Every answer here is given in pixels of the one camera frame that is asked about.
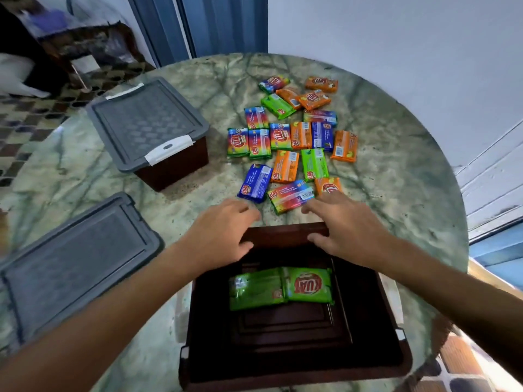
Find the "gray plastic lid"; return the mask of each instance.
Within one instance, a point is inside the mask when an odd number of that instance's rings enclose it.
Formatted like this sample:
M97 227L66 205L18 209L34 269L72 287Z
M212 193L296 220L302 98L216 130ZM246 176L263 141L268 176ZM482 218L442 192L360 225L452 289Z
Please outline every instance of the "gray plastic lid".
M145 156L169 140L189 135L195 142L209 123L164 78L112 99L100 97L87 114L116 167L125 173L149 166Z
M0 271L25 342L133 273L163 248L124 192L12 253Z

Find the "person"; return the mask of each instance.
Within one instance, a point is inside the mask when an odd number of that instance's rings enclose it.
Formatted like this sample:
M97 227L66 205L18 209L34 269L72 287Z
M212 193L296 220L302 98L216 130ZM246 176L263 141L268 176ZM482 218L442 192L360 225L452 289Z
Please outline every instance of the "person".
M328 237L310 234L311 242L403 284L523 381L523 301L394 237L366 204L339 191L310 200L302 212L317 214L329 228ZM88 391L179 289L252 249L253 243L240 240L259 218L240 200L208 208L148 265L11 357L0 369L2 391Z

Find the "person's left arm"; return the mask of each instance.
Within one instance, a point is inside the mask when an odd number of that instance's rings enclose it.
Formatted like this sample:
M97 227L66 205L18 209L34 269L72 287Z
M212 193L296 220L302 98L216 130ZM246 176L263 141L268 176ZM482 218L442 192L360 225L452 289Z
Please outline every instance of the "person's left arm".
M238 200L210 207L156 259L11 357L0 369L2 390L91 389L163 303L203 272L251 250L252 243L239 241L259 217Z

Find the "open brown container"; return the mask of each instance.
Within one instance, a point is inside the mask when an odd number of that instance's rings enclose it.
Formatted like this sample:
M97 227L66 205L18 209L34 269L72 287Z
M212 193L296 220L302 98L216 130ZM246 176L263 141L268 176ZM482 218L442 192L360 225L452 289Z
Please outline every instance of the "open brown container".
M325 253L307 235L324 223L249 228L240 262L193 283L179 377L189 392L220 392L406 375L412 355L378 274ZM229 311L229 278L280 266L333 268L335 305L287 303Z

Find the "marble tabletop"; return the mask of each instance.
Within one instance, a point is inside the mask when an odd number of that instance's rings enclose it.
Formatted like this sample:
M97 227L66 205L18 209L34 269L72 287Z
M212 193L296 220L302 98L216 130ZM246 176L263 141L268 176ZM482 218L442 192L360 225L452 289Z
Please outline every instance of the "marble tabletop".
M355 164L327 161L343 190L367 203L389 230L461 271L467 269L467 224L460 190L432 136L401 104L377 86L331 65L291 56L230 54L186 60L144 74L131 84L162 76L209 121L210 162L156 193L134 174L120 173L85 111L57 128L32 155L0 202L8 211L11 249L29 244L98 201L125 191L149 225L175 242L209 205L235 196L251 162L226 157L229 127L245 126L243 109L259 105L257 83L275 74L302 86L309 75L339 80L326 109L338 113L338 127L359 136ZM116 87L108 94L121 92ZM297 112L287 121L299 121ZM276 118L269 116L271 122ZM268 201L256 205L258 225L307 223L314 215L293 210L277 216ZM404 328L417 370L435 354L448 326L435 309L399 287ZM140 330L95 386L96 391L181 390L177 369L187 327L190 287L173 296ZM7 295L0 292L0 343L13 335ZM296 386L295 391L391 391L402 379Z

